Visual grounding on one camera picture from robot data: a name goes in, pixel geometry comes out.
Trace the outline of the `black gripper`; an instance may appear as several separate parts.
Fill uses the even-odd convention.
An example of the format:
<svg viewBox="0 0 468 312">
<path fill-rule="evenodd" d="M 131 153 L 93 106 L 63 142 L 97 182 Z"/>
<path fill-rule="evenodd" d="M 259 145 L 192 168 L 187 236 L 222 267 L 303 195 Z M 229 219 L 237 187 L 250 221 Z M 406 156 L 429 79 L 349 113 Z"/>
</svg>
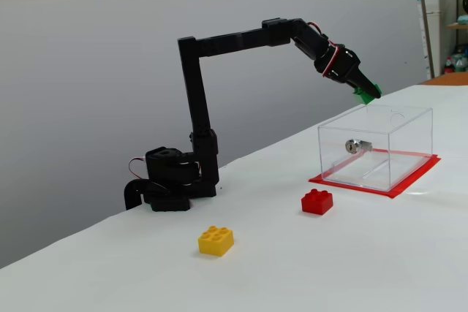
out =
<svg viewBox="0 0 468 312">
<path fill-rule="evenodd" d="M 359 63 L 358 57 L 344 45 L 329 45 L 325 54 L 314 61 L 314 67 L 323 77 L 351 85 L 354 95 L 379 99 L 380 89 L 359 69 L 353 69 Z"/>
</svg>

